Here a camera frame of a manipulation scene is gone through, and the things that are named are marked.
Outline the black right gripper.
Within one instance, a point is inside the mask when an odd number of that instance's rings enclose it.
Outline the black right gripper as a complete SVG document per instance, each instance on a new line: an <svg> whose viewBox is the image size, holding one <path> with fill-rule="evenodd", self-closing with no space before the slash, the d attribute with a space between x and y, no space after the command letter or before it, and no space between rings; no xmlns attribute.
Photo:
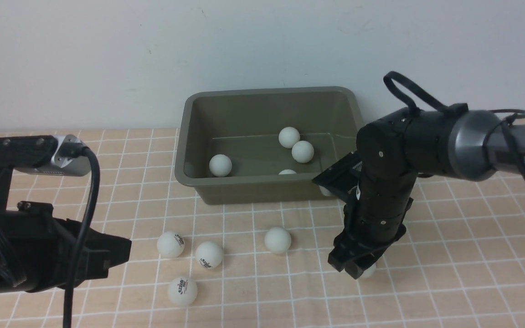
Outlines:
<svg viewBox="0 0 525 328"><path fill-rule="evenodd" d="M359 279L406 232L403 220L412 204L412 182L400 185L362 183L344 206L344 229L334 239L328 264Z"/></svg>

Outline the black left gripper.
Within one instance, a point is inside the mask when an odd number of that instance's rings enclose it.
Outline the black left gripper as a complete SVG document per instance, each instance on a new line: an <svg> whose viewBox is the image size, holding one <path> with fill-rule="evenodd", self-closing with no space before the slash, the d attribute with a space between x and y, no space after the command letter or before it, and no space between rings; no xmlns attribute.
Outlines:
<svg viewBox="0 0 525 328"><path fill-rule="evenodd" d="M9 241L25 280L18 285L0 274L0 293L35 293L64 288L72 247L81 222L52 217L50 204L33 204L30 210L0 210L0 231ZM129 261L132 242L120 236L89 229L75 286L105 279L109 270Z"/></svg>

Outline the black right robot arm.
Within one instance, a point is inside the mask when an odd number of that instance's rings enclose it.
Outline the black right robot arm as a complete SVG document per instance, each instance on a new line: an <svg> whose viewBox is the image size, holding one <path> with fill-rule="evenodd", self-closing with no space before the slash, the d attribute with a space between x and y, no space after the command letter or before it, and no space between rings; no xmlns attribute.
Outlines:
<svg viewBox="0 0 525 328"><path fill-rule="evenodd" d="M313 179L344 200L344 228L328 263L361 277L406 233L419 177L484 181L496 172L525 180L525 111L402 108L359 129L356 150Z"/></svg>

